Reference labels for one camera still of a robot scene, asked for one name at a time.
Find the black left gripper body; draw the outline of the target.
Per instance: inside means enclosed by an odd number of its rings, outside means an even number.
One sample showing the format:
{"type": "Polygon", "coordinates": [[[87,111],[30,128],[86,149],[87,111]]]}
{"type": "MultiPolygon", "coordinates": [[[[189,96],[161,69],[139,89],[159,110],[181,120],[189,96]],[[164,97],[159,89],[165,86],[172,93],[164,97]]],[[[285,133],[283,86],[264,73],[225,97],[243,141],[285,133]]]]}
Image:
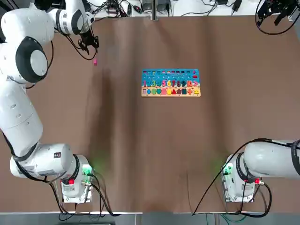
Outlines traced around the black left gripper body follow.
{"type": "Polygon", "coordinates": [[[84,33],[80,33],[81,43],[84,45],[92,45],[94,44],[94,36],[91,32],[91,29],[84,33]]]}

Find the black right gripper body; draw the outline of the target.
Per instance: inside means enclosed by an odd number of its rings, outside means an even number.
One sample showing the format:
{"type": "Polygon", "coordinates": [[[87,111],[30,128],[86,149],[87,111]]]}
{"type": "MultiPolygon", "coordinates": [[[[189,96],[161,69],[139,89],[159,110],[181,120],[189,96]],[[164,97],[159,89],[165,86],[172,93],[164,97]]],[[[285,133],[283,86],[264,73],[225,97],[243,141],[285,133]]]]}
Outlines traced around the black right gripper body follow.
{"type": "Polygon", "coordinates": [[[295,0],[267,0],[267,8],[270,14],[282,13],[293,11],[296,7],[295,0]]]}

